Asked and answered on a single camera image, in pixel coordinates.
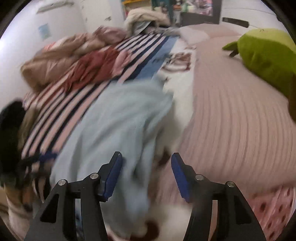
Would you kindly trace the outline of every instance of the light blue cloth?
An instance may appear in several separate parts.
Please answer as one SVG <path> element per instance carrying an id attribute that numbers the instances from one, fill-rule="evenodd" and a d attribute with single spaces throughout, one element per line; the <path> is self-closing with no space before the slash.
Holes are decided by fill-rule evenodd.
<path id="1" fill-rule="evenodd" d="M 111 229 L 129 237 L 149 209 L 147 197 L 157 136 L 167 123 L 173 96 L 159 80 L 110 84 L 77 125 L 56 159 L 50 176 L 83 180 L 108 163 L 115 151 L 125 158 L 113 196 L 101 203 Z M 80 214 L 80 203 L 76 203 Z"/>

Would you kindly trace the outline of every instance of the pink dotted fabric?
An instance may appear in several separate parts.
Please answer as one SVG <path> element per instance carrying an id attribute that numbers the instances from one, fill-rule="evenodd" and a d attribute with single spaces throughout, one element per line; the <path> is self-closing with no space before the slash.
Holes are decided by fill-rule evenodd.
<path id="1" fill-rule="evenodd" d="M 293 212 L 295 188 L 280 187 L 266 194 L 247 198 L 267 241 L 274 241 L 287 225 Z"/>

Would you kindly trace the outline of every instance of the white wall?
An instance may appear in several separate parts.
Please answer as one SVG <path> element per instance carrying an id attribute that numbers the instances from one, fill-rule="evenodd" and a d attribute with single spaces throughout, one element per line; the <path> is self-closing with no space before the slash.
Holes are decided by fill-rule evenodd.
<path id="1" fill-rule="evenodd" d="M 86 29 L 92 33 L 101 25 L 123 27 L 124 11 L 121 0 L 75 0 L 79 6 Z"/>
<path id="2" fill-rule="evenodd" d="M 44 3 L 32 1 L 10 23 L 0 39 L 0 109 L 30 90 L 20 74 L 21 65 L 45 45 L 62 37 L 86 32 L 77 6 L 64 6 L 36 14 Z M 51 37 L 42 40 L 38 27 L 48 23 Z"/>
<path id="3" fill-rule="evenodd" d="M 250 26 L 244 28 L 235 24 L 222 22 L 222 18 L 236 18 L 248 21 Z M 220 24 L 244 34 L 255 28 L 277 28 L 286 31 L 285 26 L 278 21 L 276 14 L 261 0 L 222 0 Z"/>

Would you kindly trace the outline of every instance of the blue gripper pad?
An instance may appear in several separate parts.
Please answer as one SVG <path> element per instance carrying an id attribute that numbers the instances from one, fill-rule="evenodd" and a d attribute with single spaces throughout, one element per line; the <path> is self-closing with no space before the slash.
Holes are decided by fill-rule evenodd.
<path id="1" fill-rule="evenodd" d="M 191 166 L 185 165 L 179 153 L 174 153 L 172 155 L 171 165 L 181 197 L 184 198 L 187 203 L 190 203 L 190 178 L 195 177 L 195 172 Z"/>
<path id="2" fill-rule="evenodd" d="M 100 176 L 100 185 L 98 189 L 98 195 L 102 196 L 105 201 L 112 196 L 115 185 L 117 183 L 121 168 L 123 164 L 123 158 L 120 152 L 115 152 L 108 164 L 101 166 L 98 174 Z"/>

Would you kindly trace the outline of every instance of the red cloth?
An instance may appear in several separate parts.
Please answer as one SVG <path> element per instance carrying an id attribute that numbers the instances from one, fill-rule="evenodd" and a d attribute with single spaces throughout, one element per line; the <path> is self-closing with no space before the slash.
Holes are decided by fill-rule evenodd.
<path id="1" fill-rule="evenodd" d="M 64 82 L 65 92 L 90 83 L 101 83 L 112 78 L 112 69 L 119 51 L 109 47 L 105 51 L 92 51 L 83 56 L 73 73 Z"/>

